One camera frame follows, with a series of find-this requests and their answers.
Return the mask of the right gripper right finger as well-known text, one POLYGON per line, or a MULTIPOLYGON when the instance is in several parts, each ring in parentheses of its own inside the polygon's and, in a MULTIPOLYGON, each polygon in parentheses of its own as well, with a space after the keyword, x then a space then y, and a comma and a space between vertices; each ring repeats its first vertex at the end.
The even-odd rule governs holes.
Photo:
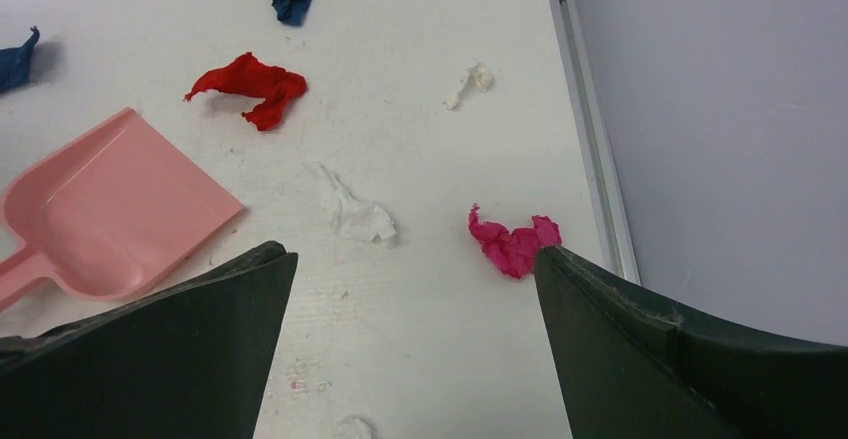
POLYGON ((535 283, 576 438, 843 438, 847 350, 736 324, 560 246, 535 283))

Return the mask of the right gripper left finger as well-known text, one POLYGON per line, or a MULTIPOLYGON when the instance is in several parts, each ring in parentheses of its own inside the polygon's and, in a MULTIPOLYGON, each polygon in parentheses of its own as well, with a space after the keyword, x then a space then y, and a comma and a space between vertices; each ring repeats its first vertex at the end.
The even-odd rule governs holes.
POLYGON ((298 256, 268 241, 183 283, 1 341, 5 438, 250 438, 298 256))

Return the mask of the pink plastic dustpan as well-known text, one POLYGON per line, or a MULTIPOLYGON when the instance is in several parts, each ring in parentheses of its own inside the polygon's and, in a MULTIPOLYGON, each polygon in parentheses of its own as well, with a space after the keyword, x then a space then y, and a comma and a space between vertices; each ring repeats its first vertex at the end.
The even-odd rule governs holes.
POLYGON ((126 108, 16 177, 1 200, 15 252, 7 309, 50 280, 93 301, 137 297, 244 207, 126 108))

